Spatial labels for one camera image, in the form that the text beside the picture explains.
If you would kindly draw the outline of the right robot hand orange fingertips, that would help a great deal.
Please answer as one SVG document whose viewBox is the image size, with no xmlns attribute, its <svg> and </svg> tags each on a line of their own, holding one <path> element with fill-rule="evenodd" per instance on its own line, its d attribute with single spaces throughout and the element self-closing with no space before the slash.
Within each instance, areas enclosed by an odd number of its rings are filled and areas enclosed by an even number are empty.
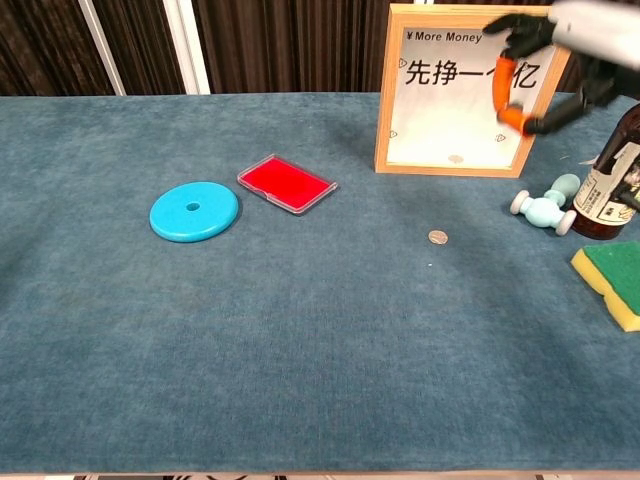
<svg viewBox="0 0 640 480">
<path fill-rule="evenodd" d="M 619 96 L 639 94 L 639 8 L 609 1 L 557 1 L 542 15 L 509 13 L 483 27 L 485 35 L 508 30 L 496 60 L 492 102 L 499 123 L 523 136 L 560 130 Z M 576 93 L 542 117 L 526 114 L 510 100 L 518 61 L 548 47 L 576 56 L 583 79 Z"/>
</svg>

